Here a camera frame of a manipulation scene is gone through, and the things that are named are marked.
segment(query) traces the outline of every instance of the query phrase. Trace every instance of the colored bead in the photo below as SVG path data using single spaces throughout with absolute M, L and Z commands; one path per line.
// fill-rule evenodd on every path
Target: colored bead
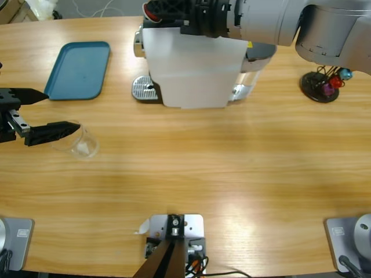
M 342 80 L 349 80 L 353 77 L 353 72 L 350 69 L 342 68 L 338 71 L 339 77 Z
M 335 89 L 330 84 L 326 83 L 322 86 L 322 93 L 325 96 L 331 96 L 332 94 L 335 94 Z
M 329 83 L 334 89 L 338 89 L 343 86 L 343 81 L 337 75 L 331 77 Z

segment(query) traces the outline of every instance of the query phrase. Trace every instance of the small white tag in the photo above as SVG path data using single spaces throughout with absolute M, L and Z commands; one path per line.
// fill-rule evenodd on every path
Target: small white tag
M 344 236 L 345 235 L 343 227 L 332 228 L 332 233 L 334 234 L 334 236 Z
M 147 219 L 143 224 L 140 225 L 139 231 L 135 232 L 134 235 L 144 235 L 150 230 L 150 220 Z
M 30 230 L 18 230 L 17 237 L 28 237 Z

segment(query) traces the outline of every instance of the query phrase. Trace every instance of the label sticker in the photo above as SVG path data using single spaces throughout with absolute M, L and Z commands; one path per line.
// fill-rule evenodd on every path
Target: label sticker
M 345 235 L 343 227 L 332 228 L 332 233 L 334 234 L 334 236 L 344 236 Z
M 17 237 L 28 237 L 30 230 L 18 230 Z

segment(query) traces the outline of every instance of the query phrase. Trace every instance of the gray robot arm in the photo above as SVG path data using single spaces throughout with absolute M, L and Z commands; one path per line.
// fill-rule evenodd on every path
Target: gray robot arm
M 164 8 L 163 3 L 171 3 Z M 371 0 L 152 0 L 184 34 L 289 46 L 305 60 L 371 74 Z

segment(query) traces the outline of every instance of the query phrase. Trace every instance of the clear glass cup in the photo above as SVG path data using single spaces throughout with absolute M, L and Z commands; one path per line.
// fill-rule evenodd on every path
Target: clear glass cup
M 239 74 L 230 101 L 243 100 L 247 98 L 259 79 L 261 71 L 246 72 Z
M 99 151 L 99 142 L 84 125 L 76 120 L 69 120 L 71 123 L 80 125 L 80 128 L 71 135 L 52 142 L 52 148 L 57 151 L 70 153 L 77 159 L 88 159 L 94 157 Z

